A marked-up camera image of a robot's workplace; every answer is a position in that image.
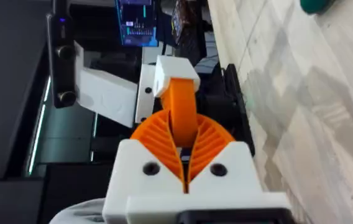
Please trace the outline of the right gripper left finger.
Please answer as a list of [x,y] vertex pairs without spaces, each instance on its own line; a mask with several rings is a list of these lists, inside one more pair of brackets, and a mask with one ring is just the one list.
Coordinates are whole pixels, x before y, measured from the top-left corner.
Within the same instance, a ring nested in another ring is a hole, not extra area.
[[106,223],[176,223],[175,200],[185,193],[183,166],[167,110],[146,119],[121,141],[104,201]]

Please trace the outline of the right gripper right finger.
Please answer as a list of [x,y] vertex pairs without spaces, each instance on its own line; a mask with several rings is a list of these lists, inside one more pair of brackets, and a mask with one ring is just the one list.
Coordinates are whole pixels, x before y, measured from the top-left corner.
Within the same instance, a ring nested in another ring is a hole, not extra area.
[[214,120],[198,115],[188,172],[188,202],[285,202],[283,192],[262,190],[248,145]]

